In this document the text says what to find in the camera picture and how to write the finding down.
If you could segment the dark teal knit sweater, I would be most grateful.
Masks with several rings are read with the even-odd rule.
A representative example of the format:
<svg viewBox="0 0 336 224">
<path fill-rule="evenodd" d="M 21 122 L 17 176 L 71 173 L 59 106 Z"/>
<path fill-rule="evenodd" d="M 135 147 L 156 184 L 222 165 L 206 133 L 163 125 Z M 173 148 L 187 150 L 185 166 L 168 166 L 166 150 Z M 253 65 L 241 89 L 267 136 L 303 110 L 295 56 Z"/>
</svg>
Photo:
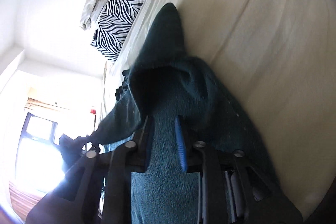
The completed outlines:
<svg viewBox="0 0 336 224">
<path fill-rule="evenodd" d="M 187 54 L 179 13 L 172 3 L 157 13 L 134 64 L 123 72 L 112 111 L 93 138 L 102 145 L 127 139 L 151 115 L 155 132 L 145 173 L 131 176 L 133 223 L 195 223 L 198 176 L 178 159 L 174 121 L 181 115 L 190 136 L 215 148 L 244 151 L 277 182 L 258 131 L 239 102 L 201 59 Z"/>
</svg>

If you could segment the wooden furniture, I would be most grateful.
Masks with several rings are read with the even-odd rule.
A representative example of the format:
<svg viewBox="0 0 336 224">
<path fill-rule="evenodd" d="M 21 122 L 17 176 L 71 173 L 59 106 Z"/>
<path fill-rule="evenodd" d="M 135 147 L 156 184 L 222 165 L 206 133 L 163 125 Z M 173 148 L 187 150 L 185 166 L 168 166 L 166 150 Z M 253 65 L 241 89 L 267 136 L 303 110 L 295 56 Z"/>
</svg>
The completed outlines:
<svg viewBox="0 0 336 224">
<path fill-rule="evenodd" d="M 13 211 L 25 222 L 29 212 L 41 200 L 41 197 L 31 193 L 22 192 L 11 182 L 9 183 L 9 191 Z"/>
</svg>

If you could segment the beige curtain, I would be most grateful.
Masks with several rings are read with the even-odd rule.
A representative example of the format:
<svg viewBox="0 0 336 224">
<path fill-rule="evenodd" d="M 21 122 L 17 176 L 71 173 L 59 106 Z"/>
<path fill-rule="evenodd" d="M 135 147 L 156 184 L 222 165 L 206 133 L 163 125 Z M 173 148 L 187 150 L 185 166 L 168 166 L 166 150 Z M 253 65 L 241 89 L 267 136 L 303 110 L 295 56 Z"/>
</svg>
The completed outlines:
<svg viewBox="0 0 336 224">
<path fill-rule="evenodd" d="M 33 98 L 28 98 L 27 102 L 26 102 L 26 106 L 25 108 L 30 109 L 30 110 L 52 110 L 52 111 L 62 111 L 62 110 L 66 110 L 63 107 L 60 106 L 56 106 L 56 105 L 51 105 L 48 103 L 44 103 L 42 101 L 33 99 Z"/>
</svg>

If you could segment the zebra print pillow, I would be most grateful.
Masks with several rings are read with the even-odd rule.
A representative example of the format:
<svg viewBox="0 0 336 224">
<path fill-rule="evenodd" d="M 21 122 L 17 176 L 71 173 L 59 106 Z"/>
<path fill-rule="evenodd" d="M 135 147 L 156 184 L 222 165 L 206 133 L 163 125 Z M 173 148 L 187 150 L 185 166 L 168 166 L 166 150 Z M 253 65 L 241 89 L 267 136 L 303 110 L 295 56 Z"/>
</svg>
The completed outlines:
<svg viewBox="0 0 336 224">
<path fill-rule="evenodd" d="M 108 0 L 98 19 L 91 46 L 115 62 L 145 0 Z"/>
</svg>

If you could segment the cream bed sheet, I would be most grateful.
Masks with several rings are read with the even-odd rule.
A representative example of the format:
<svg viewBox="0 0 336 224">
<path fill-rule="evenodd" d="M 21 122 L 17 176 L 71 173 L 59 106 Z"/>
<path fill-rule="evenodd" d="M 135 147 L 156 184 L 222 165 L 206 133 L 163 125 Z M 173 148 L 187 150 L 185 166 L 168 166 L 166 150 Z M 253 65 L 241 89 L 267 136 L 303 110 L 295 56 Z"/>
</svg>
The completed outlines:
<svg viewBox="0 0 336 224">
<path fill-rule="evenodd" d="M 102 115 L 168 2 L 181 16 L 188 53 L 244 107 L 282 189 L 308 218 L 335 178 L 335 0 L 146 0 L 106 70 Z"/>
</svg>

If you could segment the window with dark frame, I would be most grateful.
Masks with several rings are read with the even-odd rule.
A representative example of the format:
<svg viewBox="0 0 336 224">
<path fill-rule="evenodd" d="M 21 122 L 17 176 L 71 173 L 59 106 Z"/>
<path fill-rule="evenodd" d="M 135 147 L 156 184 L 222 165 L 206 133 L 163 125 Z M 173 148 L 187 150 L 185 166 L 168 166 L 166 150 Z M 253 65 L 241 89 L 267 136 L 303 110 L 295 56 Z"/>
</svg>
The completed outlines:
<svg viewBox="0 0 336 224">
<path fill-rule="evenodd" d="M 57 125 L 27 113 L 15 161 L 15 179 L 19 186 L 46 193 L 63 179 L 63 160 L 54 146 Z"/>
</svg>

